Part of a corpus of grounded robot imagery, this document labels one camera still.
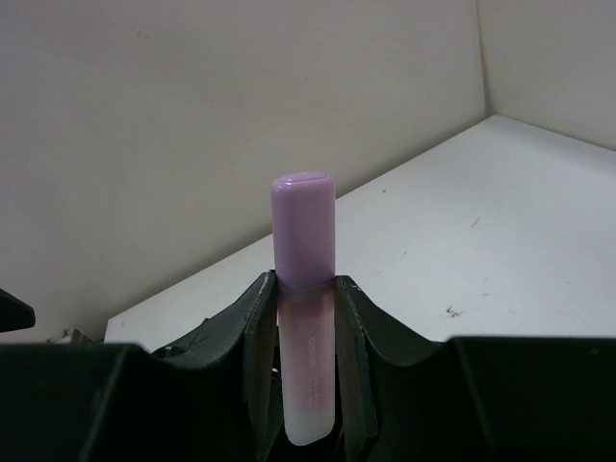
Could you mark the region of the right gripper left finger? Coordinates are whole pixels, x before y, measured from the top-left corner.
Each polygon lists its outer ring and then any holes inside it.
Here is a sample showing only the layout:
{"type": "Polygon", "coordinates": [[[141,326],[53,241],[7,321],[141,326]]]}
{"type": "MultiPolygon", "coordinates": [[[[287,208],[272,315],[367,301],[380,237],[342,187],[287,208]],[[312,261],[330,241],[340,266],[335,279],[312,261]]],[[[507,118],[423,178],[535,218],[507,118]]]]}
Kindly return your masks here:
{"type": "Polygon", "coordinates": [[[256,461],[267,431],[276,279],[154,351],[1,348],[5,461],[256,461]]]}

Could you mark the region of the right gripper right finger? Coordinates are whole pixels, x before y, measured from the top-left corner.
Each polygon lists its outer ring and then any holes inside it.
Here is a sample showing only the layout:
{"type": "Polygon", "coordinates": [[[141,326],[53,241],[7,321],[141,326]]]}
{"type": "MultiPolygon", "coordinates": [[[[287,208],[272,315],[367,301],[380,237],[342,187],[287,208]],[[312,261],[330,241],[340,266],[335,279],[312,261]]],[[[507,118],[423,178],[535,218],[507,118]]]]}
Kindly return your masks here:
{"type": "Polygon", "coordinates": [[[611,461],[615,343],[453,337],[432,342],[336,280],[349,461],[611,461]]]}

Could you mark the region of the purple highlighter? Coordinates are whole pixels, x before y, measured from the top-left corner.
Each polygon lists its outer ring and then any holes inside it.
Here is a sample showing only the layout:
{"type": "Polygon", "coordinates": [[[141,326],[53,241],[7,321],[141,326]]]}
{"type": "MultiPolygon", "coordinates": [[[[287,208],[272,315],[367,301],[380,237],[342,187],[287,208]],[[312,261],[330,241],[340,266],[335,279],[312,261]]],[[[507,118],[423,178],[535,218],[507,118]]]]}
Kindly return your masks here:
{"type": "Polygon", "coordinates": [[[322,172],[271,186],[284,428],[298,447],[335,423],[335,197],[322,172]]]}

